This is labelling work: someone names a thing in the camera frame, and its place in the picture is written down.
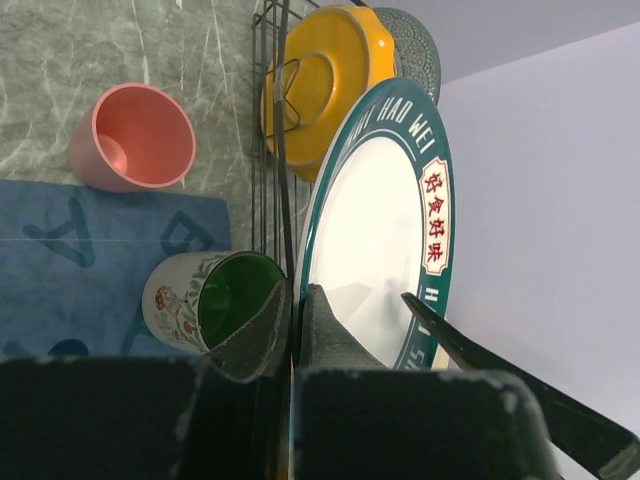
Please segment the orange polka dot plate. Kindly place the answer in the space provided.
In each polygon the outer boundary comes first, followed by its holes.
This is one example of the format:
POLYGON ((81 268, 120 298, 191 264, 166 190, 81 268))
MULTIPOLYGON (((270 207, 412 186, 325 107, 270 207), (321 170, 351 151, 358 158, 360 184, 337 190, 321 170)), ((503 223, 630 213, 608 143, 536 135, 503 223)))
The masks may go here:
POLYGON ((353 104, 395 76, 394 39, 370 7, 331 5, 305 16, 287 35, 284 82, 286 165, 316 180, 353 104))

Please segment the teal rim white plate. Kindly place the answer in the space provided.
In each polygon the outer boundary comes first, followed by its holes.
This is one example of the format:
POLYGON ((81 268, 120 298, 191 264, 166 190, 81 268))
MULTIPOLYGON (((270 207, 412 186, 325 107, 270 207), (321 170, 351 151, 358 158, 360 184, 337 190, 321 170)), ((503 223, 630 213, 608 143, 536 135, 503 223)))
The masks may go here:
POLYGON ((435 104, 413 80, 376 84, 345 116, 313 186, 296 309, 319 285, 338 322, 384 366, 446 367, 448 354, 402 296, 445 313, 455 221, 451 153, 435 104))

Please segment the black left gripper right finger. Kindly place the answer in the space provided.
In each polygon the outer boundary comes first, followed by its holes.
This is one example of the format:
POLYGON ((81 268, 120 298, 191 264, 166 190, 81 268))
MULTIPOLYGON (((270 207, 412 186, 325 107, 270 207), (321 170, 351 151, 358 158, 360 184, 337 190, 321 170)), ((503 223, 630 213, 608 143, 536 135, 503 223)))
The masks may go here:
POLYGON ((308 286, 301 307, 301 368, 387 370, 336 318, 320 285, 308 286))

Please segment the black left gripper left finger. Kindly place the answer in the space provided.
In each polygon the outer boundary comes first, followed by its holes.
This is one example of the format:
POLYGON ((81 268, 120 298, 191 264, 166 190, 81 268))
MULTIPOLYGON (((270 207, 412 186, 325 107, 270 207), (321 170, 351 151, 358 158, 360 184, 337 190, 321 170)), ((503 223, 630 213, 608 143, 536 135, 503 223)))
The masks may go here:
POLYGON ((278 281, 258 313, 227 340, 204 355, 233 381, 259 376, 275 351, 280 329, 286 324, 287 281, 278 281))

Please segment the blue floral plate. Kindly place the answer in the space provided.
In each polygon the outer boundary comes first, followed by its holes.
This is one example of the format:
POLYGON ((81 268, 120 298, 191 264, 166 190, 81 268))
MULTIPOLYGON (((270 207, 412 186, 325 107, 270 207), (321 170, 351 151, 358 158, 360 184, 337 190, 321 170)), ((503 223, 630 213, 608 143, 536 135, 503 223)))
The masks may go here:
POLYGON ((420 84, 438 104, 442 72, 436 43, 425 25, 412 14, 393 7, 375 7, 374 12, 395 42, 396 73, 420 84))

